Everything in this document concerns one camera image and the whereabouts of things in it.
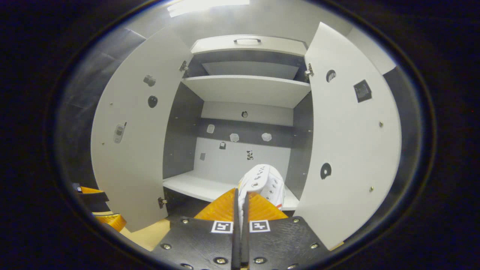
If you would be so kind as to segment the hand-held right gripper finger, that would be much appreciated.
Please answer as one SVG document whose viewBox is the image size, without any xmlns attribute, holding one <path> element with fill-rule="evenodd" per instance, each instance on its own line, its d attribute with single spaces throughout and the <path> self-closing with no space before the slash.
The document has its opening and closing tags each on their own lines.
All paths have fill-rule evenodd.
<svg viewBox="0 0 480 270">
<path fill-rule="evenodd" d="M 239 191 L 233 188 L 196 217 L 175 217 L 152 253 L 172 270 L 240 268 Z"/>
<path fill-rule="evenodd" d="M 249 270 L 310 270 L 329 256 L 303 217 L 288 217 L 257 192 L 243 206 L 241 262 Z"/>
</svg>

